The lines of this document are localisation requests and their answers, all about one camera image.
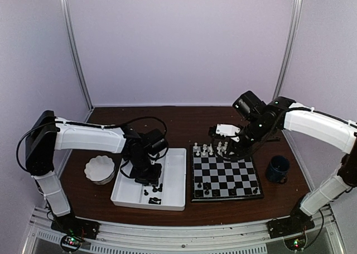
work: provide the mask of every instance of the brown tabletop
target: brown tabletop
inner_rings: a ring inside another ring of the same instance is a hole
[[[141,116],[156,116],[168,127],[170,147],[189,149],[194,142],[210,142],[208,128],[218,123],[242,124],[241,116],[232,107],[130,107],[96,108],[89,122],[100,124],[122,123]],[[132,124],[137,132],[160,128],[153,120]],[[254,161],[262,184],[264,198],[225,202],[191,202],[191,160],[187,155],[186,208],[182,212],[135,209],[115,206],[110,200],[114,180],[106,185],[95,185],[86,179],[85,164],[97,155],[107,155],[116,164],[120,155],[99,151],[74,150],[61,177],[63,188],[78,217],[107,222],[151,226],[204,226],[259,221],[289,215],[296,201],[308,192],[300,167],[283,134],[279,142],[266,143]],[[265,169],[274,155],[290,160],[291,168],[286,184],[270,183]]]

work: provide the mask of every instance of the dark blue mug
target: dark blue mug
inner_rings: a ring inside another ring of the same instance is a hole
[[[274,156],[267,167],[266,177],[272,183],[284,184],[288,181],[289,168],[289,160],[281,155]]]

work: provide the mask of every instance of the chessboard border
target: chessboard border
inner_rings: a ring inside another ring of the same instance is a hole
[[[258,182],[258,186],[259,186],[259,190],[260,190],[260,194],[258,195],[254,195],[254,196],[244,196],[244,197],[232,197],[232,198],[221,198],[221,199],[212,199],[209,197],[203,197],[203,198],[195,198],[195,175],[194,175],[194,145],[190,145],[190,149],[189,149],[189,154],[190,154],[190,160],[191,160],[191,195],[190,195],[190,202],[192,203],[196,203],[196,202],[204,202],[204,203],[214,203],[214,202],[222,202],[222,201],[244,201],[244,200],[253,200],[253,199],[263,199],[264,198],[264,192],[263,192],[263,188],[262,188],[262,184],[260,182],[260,178],[258,175],[258,170],[257,167],[255,166],[255,161],[253,156],[250,157],[250,159],[252,160],[252,164],[253,164],[253,168],[255,171],[255,176],[257,177],[257,182]]]

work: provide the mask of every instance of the white tray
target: white tray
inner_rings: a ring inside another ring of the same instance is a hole
[[[167,155],[159,159],[157,163],[162,165],[159,185],[162,183],[162,192],[152,191],[152,186],[144,186],[136,183],[134,179],[128,179],[118,172],[114,189],[110,199],[114,205],[130,208],[158,209],[182,211],[185,209],[186,194],[186,149],[170,148]],[[132,164],[123,168],[126,174],[130,174]],[[150,197],[161,199],[160,205],[149,204]]]

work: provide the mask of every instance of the chessboard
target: chessboard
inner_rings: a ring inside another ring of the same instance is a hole
[[[257,170],[252,157],[226,161],[220,156],[191,146],[192,202],[245,200],[263,198]]]

